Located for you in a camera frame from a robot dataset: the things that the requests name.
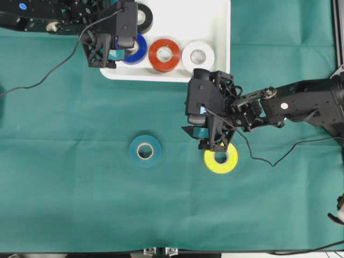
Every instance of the metal bracket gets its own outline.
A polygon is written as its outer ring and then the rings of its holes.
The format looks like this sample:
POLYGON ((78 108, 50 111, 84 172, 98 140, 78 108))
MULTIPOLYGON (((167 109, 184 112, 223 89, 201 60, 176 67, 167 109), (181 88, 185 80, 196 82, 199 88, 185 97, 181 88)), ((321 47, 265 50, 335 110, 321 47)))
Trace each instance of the metal bracket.
POLYGON ((144 255, 150 257, 172 257, 178 255, 178 248, 173 247, 165 247, 165 248, 157 248, 151 247, 144 249, 144 255))
POLYGON ((144 249, 144 255, 153 257, 154 255, 156 255, 156 247, 144 249))
POLYGON ((173 247, 166 247, 165 248, 165 253, 169 257, 172 257, 174 255, 178 255, 178 248, 173 248, 173 247))

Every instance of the green tablecloth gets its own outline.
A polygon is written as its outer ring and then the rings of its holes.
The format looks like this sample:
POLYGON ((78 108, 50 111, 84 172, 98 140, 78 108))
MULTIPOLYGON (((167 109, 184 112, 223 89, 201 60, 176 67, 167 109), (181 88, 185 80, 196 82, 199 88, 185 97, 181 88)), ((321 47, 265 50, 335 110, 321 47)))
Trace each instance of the green tablecloth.
MULTIPOLYGON (((231 73, 245 92, 336 68, 330 0, 232 3, 231 73)), ((75 38, 0 30, 0 85, 30 85, 67 56, 75 38)), ((272 169, 234 144, 227 175, 203 164, 186 125, 183 83, 110 81, 76 56, 33 90, 1 102, 0 251, 102 252, 171 246, 197 250, 305 249, 343 239, 327 219, 343 189, 334 142, 299 146, 272 169), (163 146, 152 169, 127 155, 139 134, 163 146)), ((275 161, 306 123, 256 130, 255 155, 275 161)))

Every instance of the blue tape roll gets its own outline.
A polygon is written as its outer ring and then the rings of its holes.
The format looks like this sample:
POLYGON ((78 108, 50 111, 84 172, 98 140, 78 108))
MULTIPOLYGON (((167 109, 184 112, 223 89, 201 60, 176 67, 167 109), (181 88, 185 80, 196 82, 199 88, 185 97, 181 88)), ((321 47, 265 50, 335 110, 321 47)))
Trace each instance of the blue tape roll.
POLYGON ((162 154, 161 144, 150 135, 142 135, 135 138, 129 146, 129 155, 133 162, 140 168, 150 168, 156 165, 162 154), (148 146, 152 149, 150 157, 144 159, 139 155, 139 148, 148 146))
POLYGON ((136 42, 139 45, 139 50, 135 54, 129 55, 124 59, 124 62, 130 65, 134 65, 136 63, 141 62, 147 55, 148 47, 147 47, 147 42, 144 36, 142 36, 141 34, 138 34, 136 42))

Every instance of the black cable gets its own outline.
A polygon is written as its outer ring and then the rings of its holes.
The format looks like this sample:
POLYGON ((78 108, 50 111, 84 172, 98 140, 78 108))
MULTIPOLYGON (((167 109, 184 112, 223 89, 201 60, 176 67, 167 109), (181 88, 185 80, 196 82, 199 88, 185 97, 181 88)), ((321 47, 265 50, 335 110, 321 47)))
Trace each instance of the black cable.
POLYGON ((331 243, 327 246, 322 246, 322 247, 319 247, 319 248, 316 248, 316 249, 311 249, 311 250, 305 250, 305 251, 297 251, 297 252, 289 252, 289 253, 269 253, 269 254, 272 254, 272 255, 295 255, 295 254, 308 254, 308 253, 313 253, 313 252, 317 252, 317 251, 321 251, 321 250, 324 250, 324 249, 327 249, 327 248, 330 248, 330 247, 333 247, 333 246, 338 246, 338 245, 343 245, 344 244, 344 241, 339 241, 339 242, 336 242, 336 243, 331 243))
POLYGON ((104 18, 102 18, 102 19, 99 19, 98 21, 95 21, 94 23, 91 23, 90 25, 86 26, 86 27, 82 30, 82 32, 80 33, 79 38, 78 38, 78 40, 77 40, 77 42, 76 42, 76 44, 75 44, 75 46, 74 46, 74 49, 73 49, 72 53, 71 53, 66 59, 64 59, 62 62, 60 62, 60 63, 58 63, 56 66, 54 66, 54 67, 53 67, 53 68, 43 77, 43 79, 42 79, 39 83, 36 83, 36 84, 34 84, 34 85, 32 85, 32 86, 15 87, 15 88, 13 88, 13 89, 10 89, 10 90, 8 90, 8 91, 5 91, 5 92, 1 93, 1 94, 0 94, 0 97, 3 97, 4 95, 6 95, 6 94, 8 94, 8 93, 10 93, 10 92, 12 92, 12 91, 15 91, 15 90, 20 90, 20 89, 32 89, 32 88, 34 88, 34 87, 37 87, 38 85, 41 85, 41 84, 50 76, 50 74, 52 74, 55 70, 57 70, 58 68, 60 68, 60 67, 61 67, 62 65, 64 65, 69 59, 71 59, 71 58, 73 57, 73 55, 76 53, 77 47, 78 47, 78 45, 79 45, 79 43, 80 43, 80 41, 81 41, 82 36, 84 35, 84 33, 85 33, 89 28, 91 28, 91 27, 93 27, 94 25, 96 25, 96 24, 98 24, 98 23, 101 23, 101 22, 103 22, 103 21, 105 21, 105 20, 107 20, 107 19, 110 19, 111 17, 115 16, 116 14, 118 14, 118 13, 121 12, 121 11, 123 11, 123 9, 117 10, 117 11, 114 12, 112 15, 106 16, 106 17, 104 17, 104 18))
POLYGON ((275 167, 277 164, 279 164, 285 157, 287 157, 293 150, 294 148, 297 146, 297 145, 300 145, 300 144, 305 144, 305 143, 309 143, 309 142, 319 142, 319 141, 329 141, 329 140, 335 140, 335 139, 340 139, 340 140, 344 140, 344 137, 328 137, 328 138, 323 138, 323 139, 317 139, 317 140, 305 140, 305 141, 299 141, 297 143, 295 143, 291 149, 286 153, 284 154, 279 160, 277 160, 275 163, 272 163, 262 157, 254 157, 253 156, 253 152, 252 152, 252 149, 251 149, 251 146, 249 144, 249 141, 248 139, 246 138, 246 136, 241 133, 234 125, 232 125, 230 122, 228 122, 226 119, 222 118, 221 116, 215 114, 214 112, 210 111, 209 109, 206 109, 206 111, 209 113, 209 114, 212 114, 213 116, 221 119, 223 122, 225 122, 227 125, 229 125, 232 129, 234 129, 237 133, 239 133, 239 135, 245 140, 246 142, 246 145, 248 147, 248 150, 249 150, 249 154, 251 156, 251 159, 253 160, 260 160, 260 161, 263 161, 263 162, 266 162, 268 163, 270 166, 272 167, 275 167))
POLYGON ((340 258, 344 258, 343 256, 341 256, 339 253, 334 252, 336 255, 338 255, 340 258))

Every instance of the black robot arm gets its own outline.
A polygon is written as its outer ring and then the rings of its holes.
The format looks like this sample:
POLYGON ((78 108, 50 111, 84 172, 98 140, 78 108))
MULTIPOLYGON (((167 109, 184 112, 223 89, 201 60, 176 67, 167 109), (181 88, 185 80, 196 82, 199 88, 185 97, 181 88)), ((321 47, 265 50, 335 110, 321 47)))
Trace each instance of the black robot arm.
POLYGON ((138 34, 138 4, 134 0, 1 0, 0 27, 22 32, 78 35, 83 29, 111 14, 82 35, 81 43, 90 67, 116 68, 109 60, 111 49, 134 47, 138 34))
MULTIPOLYGON (((195 69, 185 112, 192 126, 183 129, 200 141, 199 149, 214 152, 227 151, 239 127, 244 132, 268 125, 281 128, 286 119, 322 126, 331 136, 344 137, 343 84, 340 74, 242 95, 232 75, 195 69)), ((344 147, 343 140, 337 142, 344 147)))

